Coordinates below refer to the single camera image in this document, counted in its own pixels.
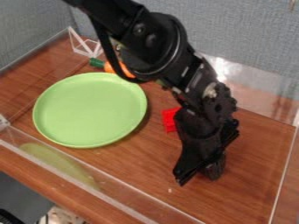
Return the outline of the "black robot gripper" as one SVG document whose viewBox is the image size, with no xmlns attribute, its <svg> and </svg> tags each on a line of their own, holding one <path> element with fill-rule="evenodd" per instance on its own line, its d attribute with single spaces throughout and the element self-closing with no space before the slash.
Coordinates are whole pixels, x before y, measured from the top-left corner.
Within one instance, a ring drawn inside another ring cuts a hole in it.
<svg viewBox="0 0 299 224">
<path fill-rule="evenodd" d="M 238 101 L 222 82 L 214 90 L 215 97 L 204 96 L 199 100 L 199 110 L 184 105 L 174 116 L 182 139 L 182 154 L 172 169 L 179 186 L 184 186 L 198 172 L 210 180 L 220 178 L 227 162 L 223 151 L 239 133 L 239 121 L 232 115 Z"/>
</svg>

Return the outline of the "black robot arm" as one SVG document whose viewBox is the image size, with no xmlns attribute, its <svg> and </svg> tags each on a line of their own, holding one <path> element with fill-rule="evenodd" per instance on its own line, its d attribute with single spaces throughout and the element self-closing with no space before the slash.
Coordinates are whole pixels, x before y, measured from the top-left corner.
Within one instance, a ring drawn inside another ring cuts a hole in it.
<svg viewBox="0 0 299 224">
<path fill-rule="evenodd" d="M 174 115 L 182 140 L 172 169 L 178 184 L 199 173 L 219 179 L 226 148 L 239 136 L 238 101 L 188 43 L 182 22 L 133 0 L 61 1 L 88 16 L 117 76 L 133 83 L 159 81 L 182 105 Z"/>
</svg>

